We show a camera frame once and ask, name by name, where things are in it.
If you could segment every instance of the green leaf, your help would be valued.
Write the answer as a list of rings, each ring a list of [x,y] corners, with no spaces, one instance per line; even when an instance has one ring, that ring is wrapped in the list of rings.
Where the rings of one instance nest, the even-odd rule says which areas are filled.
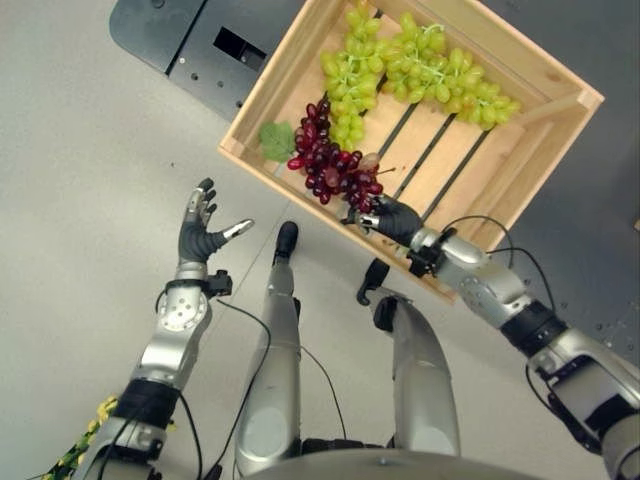
[[[291,126],[287,122],[265,123],[260,129],[260,145],[265,158],[286,162],[296,147]]]

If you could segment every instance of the black glove-like hand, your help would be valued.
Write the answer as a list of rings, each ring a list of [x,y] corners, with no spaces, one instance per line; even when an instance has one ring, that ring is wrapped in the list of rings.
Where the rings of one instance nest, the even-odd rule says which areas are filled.
[[[204,179],[191,194],[178,239],[180,262],[207,263],[209,257],[232,238],[249,230],[253,220],[241,222],[215,233],[207,232],[207,224],[217,205],[213,180]]]
[[[422,220],[413,208],[386,195],[373,200],[372,213],[351,209],[342,223],[372,228],[405,247],[410,246],[413,236],[422,228]]]

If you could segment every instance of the wooden crate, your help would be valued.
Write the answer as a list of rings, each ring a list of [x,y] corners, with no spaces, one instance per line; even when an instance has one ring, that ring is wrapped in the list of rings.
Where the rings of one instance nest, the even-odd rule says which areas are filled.
[[[471,51],[486,77],[523,105],[508,124],[486,133],[448,117],[435,104],[409,107],[380,93],[378,106],[364,116],[366,137],[358,148],[365,153],[382,149],[381,169],[396,168],[379,177],[385,192],[411,205],[436,229],[473,214],[489,215],[511,227],[602,103],[602,95],[478,1],[371,3],[378,15],[382,12],[381,36],[400,31],[396,19],[405,11],[419,25],[445,25],[449,47]],[[348,5],[346,0],[306,1],[220,151],[378,258],[407,271],[408,263],[393,242],[340,224],[345,202],[334,199],[320,205],[307,193],[299,172],[260,154],[258,133],[265,122],[288,121],[296,128],[306,104],[322,97],[319,55],[342,49]],[[457,228],[462,237],[487,250],[503,235],[482,220],[461,222]],[[449,294],[431,279],[419,281]]]

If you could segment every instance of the black cable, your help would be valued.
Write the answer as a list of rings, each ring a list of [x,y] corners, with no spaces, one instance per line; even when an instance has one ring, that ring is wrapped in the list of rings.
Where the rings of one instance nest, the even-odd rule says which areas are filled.
[[[258,364],[258,368],[256,368],[256,371],[253,373],[253,376],[251,377],[251,380],[249,381],[249,386],[247,387],[247,391],[244,393],[244,397],[242,397],[242,402],[240,403],[240,408],[238,409],[238,413],[236,414],[236,418],[233,421],[233,425],[231,426],[231,430],[229,431],[229,435],[227,436],[227,440],[226,440],[226,442],[224,444],[224,448],[222,449],[222,452],[220,453],[220,456],[218,456],[218,459],[215,461],[215,463],[213,464],[211,469],[209,469],[207,474],[204,476],[205,480],[209,480],[209,478],[214,474],[214,472],[216,470],[218,470],[218,471],[220,470],[220,462],[224,458],[224,455],[227,453],[227,449],[229,448],[229,443],[231,443],[231,437],[233,436],[233,432],[236,429],[236,426],[238,425],[238,421],[240,420],[240,415],[242,414],[242,410],[244,409],[244,406],[247,403],[247,399],[249,398],[249,393],[251,392],[251,387],[253,387],[253,383],[254,383],[256,377],[258,376],[258,373],[260,372],[260,369],[262,368],[262,365],[264,364],[265,359],[267,358],[267,354],[269,353],[269,349],[271,348],[271,330],[269,330],[269,327],[267,327],[267,325],[262,320],[260,320],[258,317],[256,317],[252,313],[249,313],[246,310],[243,310],[242,308],[239,308],[239,307],[236,307],[234,305],[231,305],[230,303],[223,302],[220,299],[218,299],[218,303],[224,305],[225,307],[231,308],[232,310],[235,310],[237,312],[244,313],[246,316],[252,318],[257,323],[259,323],[260,326],[264,329],[264,331],[267,334],[267,348],[265,349],[264,354],[262,355],[262,358],[260,359],[260,363]]]
[[[540,401],[540,403],[542,405],[544,405],[544,408],[546,408],[547,410],[549,410],[554,417],[557,417],[558,414],[553,410],[553,408],[551,408],[551,406],[542,398],[542,395],[540,395],[540,392],[538,392],[538,390],[533,386],[533,382],[531,381],[531,370],[529,369],[529,364],[526,364],[524,366],[524,376],[527,378],[527,383],[529,384],[529,388],[531,389],[531,391],[533,392],[533,394],[536,396],[536,398]]]
[[[347,430],[344,428],[344,419],[342,418],[342,410],[340,410],[340,403],[338,402],[338,397],[336,395],[336,391],[333,388],[333,382],[331,381],[331,377],[327,373],[327,370],[324,368],[322,363],[320,363],[320,360],[318,360],[309,350],[307,350],[307,348],[305,346],[301,345],[300,348],[307,355],[309,355],[309,357],[311,357],[311,360],[313,360],[316,363],[316,365],[318,365],[318,367],[320,367],[320,370],[322,370],[322,373],[324,373],[324,376],[326,377],[327,382],[329,382],[329,388],[331,389],[331,394],[333,395],[333,401],[336,404],[336,410],[338,411],[338,417],[340,417],[340,426],[342,427],[342,438],[344,438],[346,440],[347,439]]]
[[[113,438],[113,440],[111,441],[111,443],[109,444],[109,448],[107,448],[106,453],[104,454],[104,457],[102,458],[102,464],[100,465],[100,470],[98,471],[98,480],[102,480],[102,476],[104,475],[104,469],[107,467],[107,462],[109,461],[109,458],[111,457],[111,454],[113,453],[113,450],[116,448],[116,443],[118,441],[118,439],[120,438],[120,435],[122,435],[122,433],[125,431],[125,429],[129,426],[129,424],[131,422],[133,422],[136,418],[138,418],[138,415],[140,415],[142,413],[142,410],[144,410],[147,405],[151,402],[153,398],[148,398],[147,401],[145,403],[143,403],[142,405],[140,405],[135,412],[133,412],[133,415],[131,415],[122,425],[122,427],[120,427],[120,430],[118,430],[118,433],[116,433],[116,436]]]
[[[502,223],[500,223],[498,220],[496,220],[495,218],[489,217],[487,215],[466,215],[464,217],[460,217],[460,218],[456,218],[455,220],[449,222],[443,229],[442,231],[446,231],[448,228],[450,228],[453,224],[461,222],[463,220],[475,220],[475,219],[482,219],[482,220],[487,220],[489,222],[494,223],[495,225],[497,225],[498,227],[500,227],[500,229],[504,232],[504,236],[507,238],[507,242],[509,243],[509,248],[514,249],[515,245],[513,243],[513,238],[511,237],[511,234],[509,233],[509,230],[507,229],[507,227],[505,227]],[[509,264],[508,267],[509,269],[513,268],[513,251],[511,252],[511,255],[509,256]]]
[[[187,418],[189,419],[189,425],[191,425],[191,432],[193,433],[193,441],[196,444],[196,452],[198,454],[198,476],[196,480],[201,480],[202,478],[202,448],[200,447],[200,439],[198,438],[198,432],[196,430],[196,424],[193,421],[193,416],[191,415],[191,409],[189,408],[189,404],[187,403],[187,399],[184,398],[182,392],[180,392],[180,401],[182,402],[182,406],[184,407],[184,411],[187,414]]]
[[[158,294],[158,296],[156,297],[156,305],[154,307],[154,311],[156,313],[158,313],[158,306],[160,305],[160,299],[162,298],[162,295],[164,295],[166,292],[166,290],[163,288],[160,293]]]
[[[540,274],[540,278],[542,278],[542,283],[544,283],[544,288],[546,289],[547,296],[549,297],[551,310],[553,311],[553,313],[556,313],[556,302],[553,298],[553,293],[551,293],[551,287],[549,286],[549,281],[547,280],[547,276],[545,275],[544,270],[542,269],[542,267],[540,266],[540,264],[538,263],[538,261],[536,260],[536,258],[533,256],[531,252],[521,247],[510,247],[510,248],[500,248],[498,250],[493,250],[487,253],[493,254],[493,253],[500,253],[500,252],[507,252],[507,251],[511,251],[511,253],[522,252],[527,257],[529,257],[529,260],[531,260],[531,263],[533,263],[536,269],[538,270],[538,273]]]

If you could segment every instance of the floor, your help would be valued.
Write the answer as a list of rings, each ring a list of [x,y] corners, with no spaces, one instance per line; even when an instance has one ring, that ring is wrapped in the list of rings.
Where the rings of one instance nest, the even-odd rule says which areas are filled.
[[[216,153],[228,124],[109,38],[112,0],[4,0],[0,6],[0,417],[3,478],[46,471],[95,407],[125,386],[172,276],[184,202],[216,180],[213,225],[256,219],[210,263],[235,281],[230,301],[259,313],[279,225],[301,236],[293,268],[303,343],[325,364],[349,436],[384,443],[393,429],[390,339],[354,293],[371,256]],[[487,325],[392,273],[416,300],[450,362],[463,454],[548,479],[602,480],[535,400],[523,358]],[[217,457],[258,328],[214,305],[214,322],[185,391],[205,463]],[[338,436],[330,392],[302,361],[304,436]],[[159,463],[192,478],[183,412]],[[225,465],[233,461],[227,455]],[[225,477],[230,478],[230,468]]]

